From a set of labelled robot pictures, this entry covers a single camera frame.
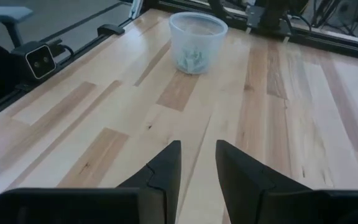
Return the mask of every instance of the clear plastic cup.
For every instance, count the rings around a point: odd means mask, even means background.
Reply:
[[[172,57],[177,68],[188,74],[205,73],[218,55],[227,25],[198,12],[180,12],[169,20]]]

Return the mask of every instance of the wood grain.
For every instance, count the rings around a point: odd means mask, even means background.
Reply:
[[[127,138],[104,128],[57,187],[97,187]]]
[[[188,75],[177,71],[171,82],[157,100],[157,104],[183,111],[197,83],[198,75]]]
[[[269,42],[267,58],[267,94],[286,99],[284,82],[280,69],[280,59],[275,43]]]
[[[326,75],[328,85],[331,89],[331,93],[333,94],[339,114],[341,115],[346,133],[349,136],[354,149],[358,152],[358,122],[355,109],[352,108],[351,102],[347,96],[347,91],[344,88],[333,61],[328,54],[322,54],[321,67]]]
[[[149,10],[0,113],[0,193],[115,187],[181,140],[177,223],[230,223],[224,139],[312,189],[358,189],[358,59],[229,29],[206,74],[172,63]]]
[[[241,118],[236,146],[259,161],[264,161],[264,132],[267,89],[267,49],[253,47],[249,53]]]
[[[26,136],[13,144],[11,148],[0,158],[0,174],[8,169],[16,160],[26,153],[40,138],[56,126],[81,100],[95,88],[94,84],[82,83],[68,96],[62,99],[48,113],[42,116],[28,129]]]
[[[70,135],[75,128],[96,108],[100,103],[105,100],[121,83],[119,81],[112,82],[103,92],[100,94],[82,114],[64,130],[64,132],[57,137],[51,145],[44,150],[38,158],[36,158],[26,169],[23,171],[14,182],[10,184],[9,189],[18,186],[64,139]]]

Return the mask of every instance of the floor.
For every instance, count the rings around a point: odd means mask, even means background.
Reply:
[[[181,140],[178,224],[229,223],[216,140],[312,189],[358,189],[358,59],[229,29],[208,73],[150,10],[0,113],[0,192],[115,187]]]
[[[34,11],[32,17],[19,24],[23,41],[28,42],[41,40],[117,2],[118,0],[0,0],[0,6],[25,6]],[[119,25],[128,15],[129,6],[121,5],[63,34],[60,38],[64,44],[77,50],[97,37],[97,27],[103,24]],[[0,45],[8,50],[13,49],[13,44],[2,24]]]

